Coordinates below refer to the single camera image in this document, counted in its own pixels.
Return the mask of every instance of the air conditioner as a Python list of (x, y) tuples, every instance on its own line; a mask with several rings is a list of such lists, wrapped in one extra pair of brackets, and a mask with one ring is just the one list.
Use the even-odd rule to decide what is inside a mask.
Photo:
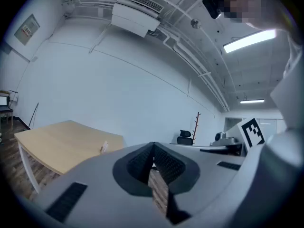
[(163, 6), (151, 0), (117, 0), (112, 11), (112, 24), (145, 37), (155, 31)]

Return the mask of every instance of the ceiling light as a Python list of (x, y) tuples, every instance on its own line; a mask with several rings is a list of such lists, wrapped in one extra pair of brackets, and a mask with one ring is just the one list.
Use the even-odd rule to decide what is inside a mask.
[(276, 37), (275, 29), (265, 30), (265, 31), (261, 31), (258, 33), (254, 33), (245, 38), (241, 38), (241, 39), (235, 40), (233, 42), (230, 42), (230, 43), (224, 45), (224, 49), (228, 53), (228, 52), (232, 52), (234, 50), (255, 44), (257, 42), (273, 39), (275, 37)]
[(241, 104), (263, 103), (263, 102), (264, 102), (264, 100), (240, 101)]

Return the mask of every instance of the black slot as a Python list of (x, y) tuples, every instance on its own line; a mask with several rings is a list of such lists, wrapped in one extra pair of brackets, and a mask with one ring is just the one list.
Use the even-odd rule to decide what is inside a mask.
[(67, 190), (47, 209), (46, 213), (54, 219), (63, 222), (76, 205), (87, 186), (74, 182)]
[(228, 169), (232, 169), (232, 170), (235, 170), (235, 171), (238, 171), (241, 167), (241, 165), (228, 163), (228, 162), (225, 162), (225, 161), (221, 161), (220, 163), (218, 163), (218, 166), (225, 167), (225, 168), (228, 168)]

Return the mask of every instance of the table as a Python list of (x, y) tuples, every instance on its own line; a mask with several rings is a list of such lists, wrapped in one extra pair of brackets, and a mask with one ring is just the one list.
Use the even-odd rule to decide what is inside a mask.
[(8, 106), (0, 106), (0, 114), (6, 114), (6, 122), (9, 122), (8, 114), (11, 115), (11, 129), (13, 130), (13, 110)]
[(25, 171), (39, 193), (40, 187), (30, 167), (27, 153), (38, 162), (58, 174), (64, 174), (82, 161), (100, 155), (105, 143), (105, 152), (123, 148), (121, 135), (103, 132), (74, 121), (53, 125), (15, 134)]

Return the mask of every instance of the electrical box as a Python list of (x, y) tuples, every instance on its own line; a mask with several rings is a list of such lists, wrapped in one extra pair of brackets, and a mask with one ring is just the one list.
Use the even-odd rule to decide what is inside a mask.
[(30, 15), (15, 33), (15, 37), (23, 44), (26, 45), (29, 39), (39, 29), (40, 25), (35, 19), (34, 15)]

